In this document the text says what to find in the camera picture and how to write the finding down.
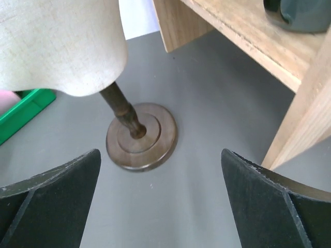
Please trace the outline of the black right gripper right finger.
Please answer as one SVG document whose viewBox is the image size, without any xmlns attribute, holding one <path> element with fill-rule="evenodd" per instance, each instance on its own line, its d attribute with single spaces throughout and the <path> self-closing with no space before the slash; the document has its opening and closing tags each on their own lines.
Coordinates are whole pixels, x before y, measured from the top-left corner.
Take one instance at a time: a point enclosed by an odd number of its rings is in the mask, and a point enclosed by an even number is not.
<svg viewBox="0 0 331 248">
<path fill-rule="evenodd" d="M 330 192 L 228 149 L 221 167 L 242 247 L 330 247 Z"/>
</svg>

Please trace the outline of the pink baseball cap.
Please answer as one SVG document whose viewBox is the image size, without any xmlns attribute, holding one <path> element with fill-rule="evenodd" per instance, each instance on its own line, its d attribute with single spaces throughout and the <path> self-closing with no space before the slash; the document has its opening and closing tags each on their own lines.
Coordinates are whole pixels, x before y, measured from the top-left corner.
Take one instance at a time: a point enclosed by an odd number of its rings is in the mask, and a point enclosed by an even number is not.
<svg viewBox="0 0 331 248">
<path fill-rule="evenodd" d="M 20 96 L 7 90 L 0 91 L 0 115 L 2 116 L 21 100 Z"/>
</svg>

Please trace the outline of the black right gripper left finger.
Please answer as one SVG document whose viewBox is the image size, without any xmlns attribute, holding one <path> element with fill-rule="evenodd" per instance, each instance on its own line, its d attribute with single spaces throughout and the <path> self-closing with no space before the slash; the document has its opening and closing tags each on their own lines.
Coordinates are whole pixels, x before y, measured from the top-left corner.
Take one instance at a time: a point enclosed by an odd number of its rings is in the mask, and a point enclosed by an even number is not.
<svg viewBox="0 0 331 248">
<path fill-rule="evenodd" d="M 1 187 L 1 247 L 79 247 L 100 167 L 93 149 Z"/>
</svg>

